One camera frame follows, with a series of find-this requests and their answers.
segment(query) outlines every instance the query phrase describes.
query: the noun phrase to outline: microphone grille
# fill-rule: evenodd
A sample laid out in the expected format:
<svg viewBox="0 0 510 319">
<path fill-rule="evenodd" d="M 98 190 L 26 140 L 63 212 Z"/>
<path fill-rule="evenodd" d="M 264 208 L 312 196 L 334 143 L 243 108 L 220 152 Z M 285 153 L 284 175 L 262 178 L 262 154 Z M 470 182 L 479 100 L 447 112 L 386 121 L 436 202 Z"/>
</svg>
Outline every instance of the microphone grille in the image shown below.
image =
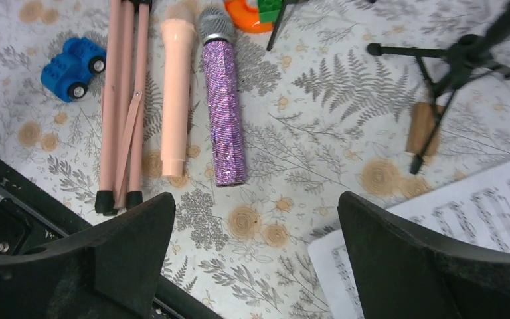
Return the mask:
<svg viewBox="0 0 510 319">
<path fill-rule="evenodd" d="M 203 43 L 211 39 L 231 42 L 234 32 L 234 23 L 224 9 L 207 7 L 199 15 L 199 35 Z"/>
</svg>

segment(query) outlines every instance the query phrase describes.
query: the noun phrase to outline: toy microphone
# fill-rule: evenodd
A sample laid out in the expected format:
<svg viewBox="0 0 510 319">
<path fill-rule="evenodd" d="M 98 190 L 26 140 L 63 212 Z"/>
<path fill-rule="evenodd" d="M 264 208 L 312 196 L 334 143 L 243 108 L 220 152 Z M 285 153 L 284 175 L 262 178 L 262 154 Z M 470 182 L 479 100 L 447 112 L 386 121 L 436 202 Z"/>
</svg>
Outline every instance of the toy microphone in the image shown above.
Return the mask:
<svg viewBox="0 0 510 319">
<path fill-rule="evenodd" d="M 208 7 L 200 14 L 199 34 L 204 44 L 216 186 L 241 185 L 246 181 L 246 165 L 235 53 L 231 43 L 234 25 L 225 10 Z"/>
<path fill-rule="evenodd" d="M 191 53 L 196 37 L 194 16 L 192 8 L 179 2 L 167 8 L 161 24 L 165 45 L 161 127 L 163 176 L 182 176 L 186 160 Z"/>
</svg>

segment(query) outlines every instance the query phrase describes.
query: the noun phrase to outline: purple glitter microphone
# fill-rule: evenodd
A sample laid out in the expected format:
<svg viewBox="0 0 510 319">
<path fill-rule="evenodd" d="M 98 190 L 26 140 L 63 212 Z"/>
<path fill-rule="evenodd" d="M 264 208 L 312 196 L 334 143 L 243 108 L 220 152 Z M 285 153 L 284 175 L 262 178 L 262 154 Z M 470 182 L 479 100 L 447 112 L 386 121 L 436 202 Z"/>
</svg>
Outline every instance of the purple glitter microphone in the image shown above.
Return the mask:
<svg viewBox="0 0 510 319">
<path fill-rule="evenodd" d="M 204 44 L 203 62 L 216 186 L 241 185 L 247 176 L 235 53 L 231 43 L 234 25 L 224 9 L 208 7 L 199 16 L 198 30 Z"/>
</svg>

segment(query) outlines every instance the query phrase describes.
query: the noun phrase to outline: sheet music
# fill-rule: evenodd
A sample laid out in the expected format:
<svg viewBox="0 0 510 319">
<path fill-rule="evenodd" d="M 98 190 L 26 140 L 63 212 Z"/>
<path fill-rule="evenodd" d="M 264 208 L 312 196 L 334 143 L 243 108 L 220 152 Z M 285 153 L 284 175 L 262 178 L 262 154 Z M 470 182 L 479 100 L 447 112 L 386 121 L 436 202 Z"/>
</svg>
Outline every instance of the sheet music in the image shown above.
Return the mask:
<svg viewBox="0 0 510 319">
<path fill-rule="evenodd" d="M 510 253 L 510 162 L 388 211 L 446 236 Z M 312 242 L 308 251 L 333 317 L 364 318 L 341 230 Z"/>
</svg>

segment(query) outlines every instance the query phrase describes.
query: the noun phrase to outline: toy car wheel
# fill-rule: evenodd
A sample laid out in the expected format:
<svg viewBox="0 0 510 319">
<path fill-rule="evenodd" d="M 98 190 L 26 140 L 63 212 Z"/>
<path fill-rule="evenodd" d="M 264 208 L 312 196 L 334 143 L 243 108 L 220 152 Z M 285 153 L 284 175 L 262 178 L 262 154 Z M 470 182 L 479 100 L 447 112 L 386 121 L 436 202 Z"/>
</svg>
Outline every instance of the toy car wheel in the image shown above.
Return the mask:
<svg viewBox="0 0 510 319">
<path fill-rule="evenodd" d="M 79 100 L 85 96 L 85 94 L 87 94 L 88 89 L 89 86 L 87 84 L 75 82 L 74 84 L 71 84 L 71 86 L 69 86 L 67 89 L 67 95 L 73 100 Z"/>
<path fill-rule="evenodd" d="M 106 67 L 105 60 L 102 56 L 95 56 L 89 61 L 89 71 L 92 74 L 103 73 Z"/>
</svg>

